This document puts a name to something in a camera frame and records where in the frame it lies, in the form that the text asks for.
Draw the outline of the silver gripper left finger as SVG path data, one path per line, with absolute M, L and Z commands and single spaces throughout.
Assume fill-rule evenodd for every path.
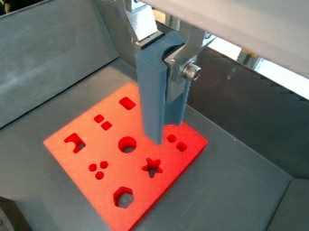
M 140 0 L 124 0 L 124 14 L 135 47 L 144 49 L 163 36 L 156 28 L 152 7 Z

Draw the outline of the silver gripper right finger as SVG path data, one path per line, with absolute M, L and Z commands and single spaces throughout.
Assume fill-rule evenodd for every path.
M 179 23 L 179 35 L 184 44 L 164 58 L 168 66 L 167 102 L 171 103 L 184 92 L 187 80 L 196 80 L 201 68 L 195 64 L 196 56 L 214 41 L 215 36 L 185 22 Z

